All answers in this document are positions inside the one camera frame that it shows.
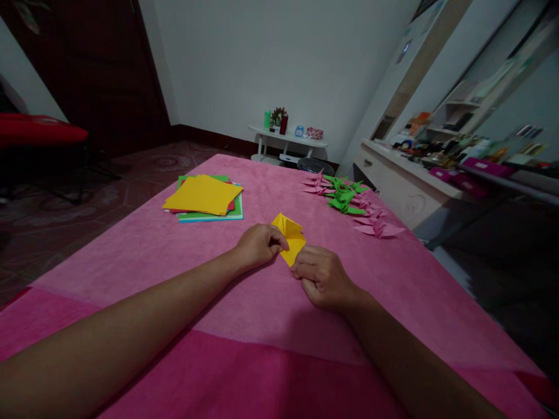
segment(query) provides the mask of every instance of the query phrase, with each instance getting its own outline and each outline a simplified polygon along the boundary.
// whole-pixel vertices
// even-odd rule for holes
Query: trash bin
[[[313,159],[311,157],[303,157],[302,159],[300,159],[297,163],[297,168],[299,170],[310,173],[320,173],[320,171],[322,171],[324,175],[328,176],[334,176],[335,174],[334,168],[328,163]]]

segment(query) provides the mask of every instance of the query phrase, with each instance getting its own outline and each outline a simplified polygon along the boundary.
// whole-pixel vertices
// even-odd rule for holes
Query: yellow paper
[[[295,263],[295,258],[307,243],[305,237],[301,230],[303,229],[295,221],[290,220],[281,212],[272,221],[272,225],[275,225],[284,235],[285,240],[289,245],[289,250],[282,250],[280,255],[284,258],[287,264],[291,267]]]
[[[207,175],[188,177],[181,187],[167,198],[163,208],[225,215],[229,203],[242,190],[240,186]]]

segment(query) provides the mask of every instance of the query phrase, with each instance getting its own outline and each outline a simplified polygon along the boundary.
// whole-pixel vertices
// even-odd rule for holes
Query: wooden door
[[[106,157],[169,126],[137,0],[0,0],[0,15],[70,123]]]

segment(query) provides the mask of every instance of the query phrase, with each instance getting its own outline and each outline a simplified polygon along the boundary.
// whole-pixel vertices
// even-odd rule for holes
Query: dresser
[[[419,227],[450,200],[470,200],[466,193],[430,175],[427,169],[402,154],[363,140],[353,163],[409,229]]]

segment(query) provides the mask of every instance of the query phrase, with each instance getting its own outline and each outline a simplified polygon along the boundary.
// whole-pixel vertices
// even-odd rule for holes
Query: red chair
[[[86,182],[86,170],[89,169],[113,179],[121,178],[106,169],[91,167],[89,133],[75,125],[51,118],[50,116],[0,113],[0,150],[6,152],[8,155],[11,151],[21,151],[29,148],[53,148],[76,144],[82,145],[81,151],[83,155],[78,198],[70,199],[56,191],[46,190],[74,205],[79,205],[82,203],[83,188]],[[16,182],[12,179],[12,181],[8,182],[6,185],[8,188],[8,197],[12,196],[15,184]]]

